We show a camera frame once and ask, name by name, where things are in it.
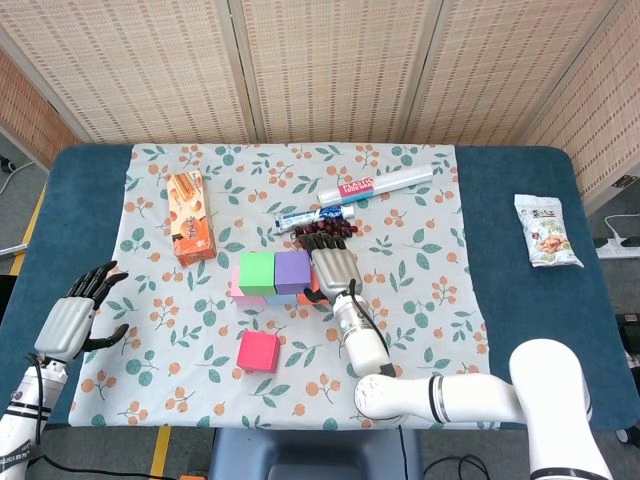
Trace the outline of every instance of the black cable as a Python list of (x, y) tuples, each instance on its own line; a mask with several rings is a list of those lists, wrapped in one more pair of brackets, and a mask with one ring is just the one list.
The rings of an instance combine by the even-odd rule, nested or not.
[(404, 434), (402, 433), (402, 425), (398, 425), (400, 433), (400, 447), (402, 448), (402, 461), (404, 462), (404, 480), (409, 480), (409, 470), (407, 468), (407, 451), (404, 448)]
[(440, 464), (440, 463), (444, 463), (450, 460), (457, 460), (458, 461), (458, 480), (463, 480), (462, 478), (462, 466), (465, 463), (469, 463), (471, 465), (473, 465), (474, 467), (476, 467), (478, 470), (480, 470), (483, 474), (484, 474), (484, 478), (485, 480), (491, 480), (491, 476), (489, 475), (489, 469), (487, 468), (487, 466), (484, 464), (484, 462), (478, 458), (475, 455), (464, 455), (462, 457), (458, 457), (455, 455), (449, 456), (449, 457), (443, 457), (439, 460), (436, 460), (435, 462), (430, 463), (427, 468), (424, 469), (424, 472), (422, 472), (422, 478), (424, 479), (424, 477), (426, 477), (427, 473), (429, 472), (429, 470), (431, 470), (433, 467), (435, 467), (436, 465)]
[(368, 322), (371, 324), (375, 332), (378, 334), (378, 338), (380, 338), (380, 341), (382, 342), (382, 346), (384, 347), (385, 352), (387, 352), (387, 355), (389, 355), (389, 346), (387, 345), (387, 342), (382, 336), (382, 332), (380, 332), (380, 330), (378, 329), (378, 326), (374, 323), (373, 319), (364, 310), (364, 308), (362, 308), (362, 305), (360, 305), (358, 300), (356, 300), (356, 279), (355, 278), (352, 278), (351, 281), (349, 282), (348, 293), (349, 293), (349, 296), (351, 297), (351, 300), (353, 300), (353, 303), (355, 303), (358, 310), (360, 310), (360, 313), (362, 314), (362, 316), (368, 320)]
[[(33, 364), (36, 368), (36, 375), (38, 377), (38, 418), (36, 420), (36, 445), (40, 445), (40, 426), (42, 425), (42, 407), (44, 403), (44, 388), (42, 386), (42, 371), (40, 369), (40, 362), (38, 361), (38, 357), (33, 353), (29, 353), (27, 355), (27, 359)], [(135, 472), (112, 472), (109, 470), (98, 470), (98, 469), (90, 469), (90, 468), (70, 468), (65, 467), (64, 465), (60, 465), (57, 462), (54, 462), (46, 455), (41, 455), (38, 458), (35, 458), (29, 461), (29, 467), (35, 464), (38, 460), (43, 459), (49, 465), (58, 470), (62, 470), (64, 472), (69, 473), (95, 473), (98, 475), (109, 475), (111, 477), (140, 477), (140, 478), (150, 478), (154, 480), (177, 480), (173, 477), (163, 477), (159, 475), (150, 475), (147, 473), (135, 473)]]

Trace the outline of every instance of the tablecloth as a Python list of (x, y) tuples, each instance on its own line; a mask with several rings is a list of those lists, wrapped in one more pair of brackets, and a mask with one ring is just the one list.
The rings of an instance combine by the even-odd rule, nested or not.
[[(401, 377), (488, 372), (452, 146), (145, 144), (132, 152), (114, 251), (130, 278), (112, 290), (93, 336), (125, 321), (131, 328), (116, 348), (85, 356), (70, 422), (378, 426), (355, 410), (357, 379), (328, 307), (238, 308), (230, 266), (242, 252), (295, 248), (274, 234), (273, 213), (317, 207), (321, 188), (424, 163), (432, 183), (357, 204), (359, 232), (348, 246)], [(219, 253), (182, 268), (167, 236), (165, 181), (192, 168), (207, 182)], [(235, 366), (247, 329), (280, 337), (275, 375)]]

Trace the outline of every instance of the cube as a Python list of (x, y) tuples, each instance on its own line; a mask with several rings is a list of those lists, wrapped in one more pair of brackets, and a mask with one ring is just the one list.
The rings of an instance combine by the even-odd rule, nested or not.
[(238, 286), (245, 295), (275, 295), (274, 277), (274, 253), (243, 253), (240, 256), (240, 278)]
[(279, 353), (280, 342), (276, 335), (247, 330), (242, 334), (236, 365), (245, 370), (274, 373)]
[(296, 305), (298, 303), (298, 296), (295, 293), (287, 295), (269, 295), (264, 298), (267, 305)]
[(234, 265), (231, 269), (231, 298), (233, 298), (236, 305), (241, 307), (266, 305), (264, 297), (245, 295), (238, 286), (238, 280), (240, 278), (240, 267)]
[[(311, 268), (311, 286), (309, 287), (312, 291), (316, 291), (320, 288), (320, 284), (318, 283), (318, 274), (316, 273), (316, 269), (315, 268)], [(309, 299), (305, 296), (304, 293), (298, 293), (296, 295), (296, 297), (298, 297), (298, 304), (299, 305), (313, 305), (314, 302), (310, 302)], [(328, 305), (329, 301), (328, 300), (321, 300), (320, 302), (318, 302), (322, 305)]]
[(307, 252), (277, 252), (275, 261), (278, 295), (302, 293), (311, 286), (311, 264)]

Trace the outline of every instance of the pink cube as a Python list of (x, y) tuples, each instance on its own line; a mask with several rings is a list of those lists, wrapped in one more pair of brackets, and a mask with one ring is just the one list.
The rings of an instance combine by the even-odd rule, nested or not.
[(247, 330), (242, 334), (236, 365), (244, 370), (274, 373), (279, 353), (280, 342), (276, 335)]
[(266, 305), (267, 301), (264, 297), (245, 295), (238, 286), (240, 280), (240, 267), (234, 265), (231, 269), (231, 298), (236, 302), (236, 305), (241, 307), (253, 306), (253, 305)]

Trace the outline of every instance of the biscuit box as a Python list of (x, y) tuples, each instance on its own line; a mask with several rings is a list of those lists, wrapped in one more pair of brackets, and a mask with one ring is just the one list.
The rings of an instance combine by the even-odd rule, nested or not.
[(215, 258), (216, 244), (200, 170), (171, 175), (167, 180), (173, 253), (183, 267)]

